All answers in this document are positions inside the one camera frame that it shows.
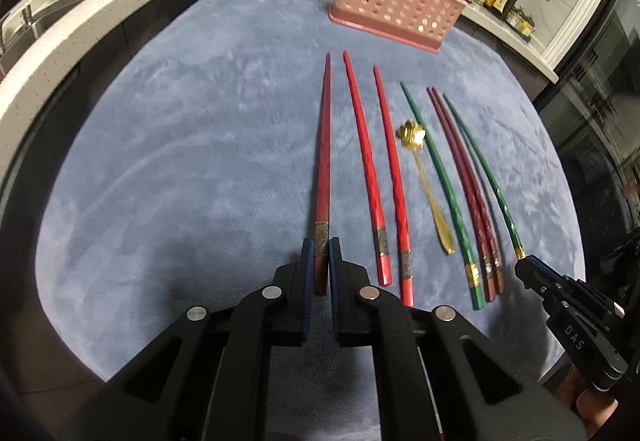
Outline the right hand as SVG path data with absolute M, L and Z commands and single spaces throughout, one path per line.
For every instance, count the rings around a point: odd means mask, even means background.
M 575 365 L 570 365 L 555 396 L 565 406 L 577 412 L 590 437 L 604 425 L 618 406 L 612 395 L 588 388 L 585 378 Z

